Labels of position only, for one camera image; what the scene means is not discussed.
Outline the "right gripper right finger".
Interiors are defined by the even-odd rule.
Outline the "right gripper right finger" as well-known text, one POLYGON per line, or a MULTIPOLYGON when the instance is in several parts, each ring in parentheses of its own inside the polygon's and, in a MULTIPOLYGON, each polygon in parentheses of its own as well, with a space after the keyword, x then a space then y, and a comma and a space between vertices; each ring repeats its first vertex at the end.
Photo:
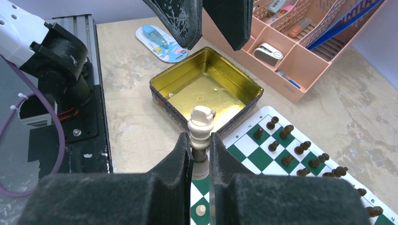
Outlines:
POLYGON ((210 137, 210 224, 368 225, 359 193, 334 178, 256 175, 210 137))

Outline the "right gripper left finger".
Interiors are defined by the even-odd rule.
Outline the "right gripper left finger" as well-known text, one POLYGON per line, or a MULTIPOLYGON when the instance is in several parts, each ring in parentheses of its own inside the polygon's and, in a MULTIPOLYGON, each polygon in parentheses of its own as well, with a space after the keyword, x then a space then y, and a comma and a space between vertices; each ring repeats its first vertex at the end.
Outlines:
POLYGON ((59 173, 38 183, 20 225, 188 225, 189 136, 146 173, 59 173))

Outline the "white chess piece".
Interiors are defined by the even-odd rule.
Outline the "white chess piece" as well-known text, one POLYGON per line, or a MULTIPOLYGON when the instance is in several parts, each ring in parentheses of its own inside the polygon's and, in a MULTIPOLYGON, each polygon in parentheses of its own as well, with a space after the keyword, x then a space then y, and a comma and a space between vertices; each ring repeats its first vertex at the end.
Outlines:
POLYGON ((199 217, 202 217, 206 214, 207 208, 204 204, 200 204, 196 207, 195 212, 199 217))

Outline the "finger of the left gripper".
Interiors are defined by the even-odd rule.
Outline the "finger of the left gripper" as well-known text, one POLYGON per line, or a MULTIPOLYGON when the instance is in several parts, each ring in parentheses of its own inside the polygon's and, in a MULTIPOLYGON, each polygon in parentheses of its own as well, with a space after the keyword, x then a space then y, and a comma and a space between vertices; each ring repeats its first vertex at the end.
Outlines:
POLYGON ((191 50, 202 37, 201 0, 144 0, 177 43, 191 50))
POLYGON ((253 0, 204 0, 203 8, 234 51, 251 36, 253 0))

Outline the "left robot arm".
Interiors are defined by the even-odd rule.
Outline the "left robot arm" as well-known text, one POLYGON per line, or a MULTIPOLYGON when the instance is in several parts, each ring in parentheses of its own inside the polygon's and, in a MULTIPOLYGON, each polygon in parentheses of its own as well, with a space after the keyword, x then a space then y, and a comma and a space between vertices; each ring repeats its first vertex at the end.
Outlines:
MULTIPOLYGON (((202 11, 233 50, 240 50, 250 38, 251 0, 148 0, 146 4, 183 48, 192 49, 202 37, 202 11)), ((8 0, 0 3, 0 54, 18 72, 36 77, 45 94, 66 106, 84 106, 91 100, 82 74, 86 45, 59 24, 8 0)))

